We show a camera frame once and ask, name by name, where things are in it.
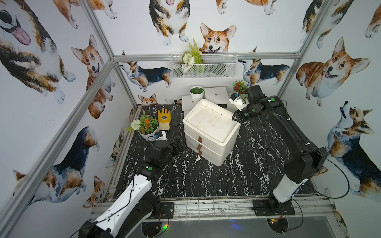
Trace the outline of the white drawer cabinet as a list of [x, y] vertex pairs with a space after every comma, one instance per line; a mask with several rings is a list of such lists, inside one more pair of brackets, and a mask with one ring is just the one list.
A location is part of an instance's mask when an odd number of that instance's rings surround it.
[[221, 166], [236, 143], [241, 127], [233, 113], [206, 100], [200, 100], [184, 117], [187, 146], [215, 166]]

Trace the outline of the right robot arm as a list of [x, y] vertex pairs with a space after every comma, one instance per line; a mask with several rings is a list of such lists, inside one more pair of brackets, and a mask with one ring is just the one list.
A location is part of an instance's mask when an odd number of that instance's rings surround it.
[[321, 169], [327, 152], [303, 134], [277, 96], [264, 95], [258, 85], [248, 88], [245, 94], [245, 97], [237, 93], [231, 95], [229, 102], [237, 107], [232, 120], [243, 124], [253, 118], [266, 118], [285, 140], [292, 157], [284, 165], [285, 175], [267, 200], [268, 208], [276, 212]]

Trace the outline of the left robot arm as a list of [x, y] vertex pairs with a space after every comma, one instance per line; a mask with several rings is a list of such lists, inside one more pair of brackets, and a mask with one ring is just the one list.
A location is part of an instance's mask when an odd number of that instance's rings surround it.
[[156, 141], [147, 160], [118, 199], [94, 222], [86, 221], [74, 234], [79, 238], [127, 238], [144, 220], [158, 214], [160, 198], [152, 194], [151, 188], [165, 167], [184, 150], [179, 139], [172, 143]]

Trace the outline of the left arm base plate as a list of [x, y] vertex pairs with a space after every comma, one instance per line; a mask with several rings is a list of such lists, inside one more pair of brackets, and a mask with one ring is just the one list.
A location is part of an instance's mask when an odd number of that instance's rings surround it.
[[161, 218], [169, 218], [172, 219], [174, 217], [174, 206], [173, 202], [160, 202], [154, 205], [153, 211], [149, 219], [159, 219]]

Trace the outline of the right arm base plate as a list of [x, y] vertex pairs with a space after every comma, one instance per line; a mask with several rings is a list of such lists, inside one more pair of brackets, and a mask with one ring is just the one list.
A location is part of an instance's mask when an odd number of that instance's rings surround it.
[[291, 201], [288, 201], [286, 203], [279, 203], [274, 198], [254, 199], [252, 201], [252, 204], [252, 210], [258, 217], [296, 214]]

